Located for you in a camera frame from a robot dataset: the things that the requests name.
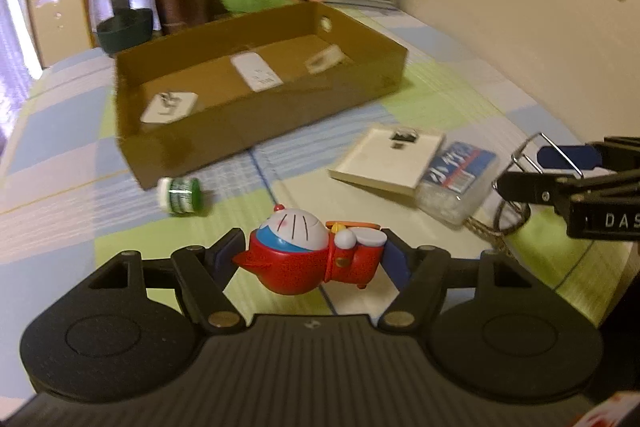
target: tablecloth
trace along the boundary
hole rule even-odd
[[[33,393],[18,357],[24,328],[121,250],[140,250],[151,259],[185,245],[208,247],[231,227],[248,233],[278,202],[322,221],[380,223],[410,245],[478,257],[488,245],[470,232],[446,227],[403,198],[329,178],[326,167],[371,123],[437,128],[447,142],[494,150],[502,165],[537,131],[558,143],[578,142],[523,90],[444,33],[399,11],[345,12],[409,49],[401,89],[201,169],[196,176],[212,196],[202,217],[167,216],[155,191],[142,191],[129,172],[114,139],[111,58],[98,49],[86,52],[34,84],[0,163],[0,417]],[[496,204],[496,196],[489,197],[479,216],[487,218]],[[612,293],[598,278],[604,270],[617,280],[627,259],[625,246],[595,243],[578,252],[556,274],[563,284],[579,282],[564,284],[564,296],[597,322]],[[398,290],[380,268],[363,291],[330,282],[307,295],[279,296],[238,270],[225,292],[248,319],[265,312],[364,312],[376,320]],[[170,291],[148,293],[176,305]]]

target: chair backrest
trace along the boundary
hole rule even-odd
[[[26,0],[26,5],[31,37],[43,68],[95,48],[89,0]]]

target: beige wall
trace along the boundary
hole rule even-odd
[[[640,136],[640,0],[402,0],[578,136]]]

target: barcode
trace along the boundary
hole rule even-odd
[[[469,185],[471,185],[475,179],[476,177],[473,174],[469,174],[469,172],[466,171],[460,171],[452,179],[450,179],[449,183],[447,184],[447,188],[450,188],[458,194],[462,194],[469,188]]]

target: red toy figurine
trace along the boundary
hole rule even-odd
[[[386,243],[378,225],[330,221],[277,204],[249,237],[249,248],[234,263],[255,273],[272,292],[300,295],[322,282],[340,281],[363,289],[376,273]]]

